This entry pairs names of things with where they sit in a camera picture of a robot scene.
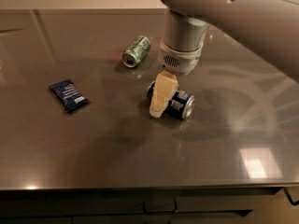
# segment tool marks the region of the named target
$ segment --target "dark blue packet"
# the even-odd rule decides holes
[[[56,94],[61,103],[64,104],[64,109],[67,113],[89,103],[89,100],[76,89],[70,79],[50,85],[49,88]]]

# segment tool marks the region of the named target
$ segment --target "green can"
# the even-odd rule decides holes
[[[123,52],[122,61],[125,66],[134,68],[139,65],[150,51],[150,40],[139,35],[130,46]]]

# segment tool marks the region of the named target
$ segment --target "stainless steel table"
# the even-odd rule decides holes
[[[0,189],[287,186],[299,183],[299,86],[211,27],[192,116],[149,114],[164,11],[3,10]],[[138,35],[136,69],[121,53]],[[91,103],[69,115],[48,89],[71,78]]]

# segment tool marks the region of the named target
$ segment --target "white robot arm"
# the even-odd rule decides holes
[[[196,65],[208,24],[299,80],[299,0],[161,0],[166,15],[159,62],[188,74]]]

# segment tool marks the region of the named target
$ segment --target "soda can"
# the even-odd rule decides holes
[[[155,81],[152,81],[148,88],[148,99],[151,101]],[[186,91],[177,90],[171,100],[168,102],[166,112],[178,119],[186,119],[190,116],[195,105],[194,95]]]
[[[134,68],[142,62],[149,50],[150,40],[147,37],[140,35],[122,53],[121,59],[125,66]]]

